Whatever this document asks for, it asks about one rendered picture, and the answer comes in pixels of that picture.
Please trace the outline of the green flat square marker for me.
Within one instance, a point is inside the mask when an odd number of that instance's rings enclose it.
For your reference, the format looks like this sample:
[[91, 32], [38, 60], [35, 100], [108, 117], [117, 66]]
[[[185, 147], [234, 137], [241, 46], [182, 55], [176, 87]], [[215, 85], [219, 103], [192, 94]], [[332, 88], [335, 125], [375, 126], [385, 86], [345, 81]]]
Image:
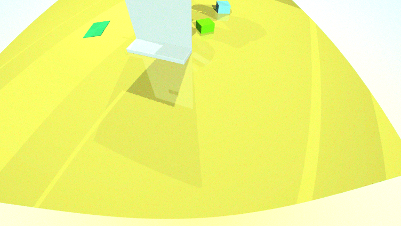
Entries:
[[110, 21], [93, 23], [83, 38], [101, 36], [109, 22]]

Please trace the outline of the green cube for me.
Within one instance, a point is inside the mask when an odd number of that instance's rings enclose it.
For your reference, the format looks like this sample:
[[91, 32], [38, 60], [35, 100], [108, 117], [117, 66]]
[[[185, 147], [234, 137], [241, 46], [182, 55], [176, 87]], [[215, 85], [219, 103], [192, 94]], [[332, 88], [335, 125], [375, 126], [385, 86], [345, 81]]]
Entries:
[[196, 20], [196, 28], [201, 34], [213, 32], [215, 28], [214, 24], [215, 23], [209, 18]]

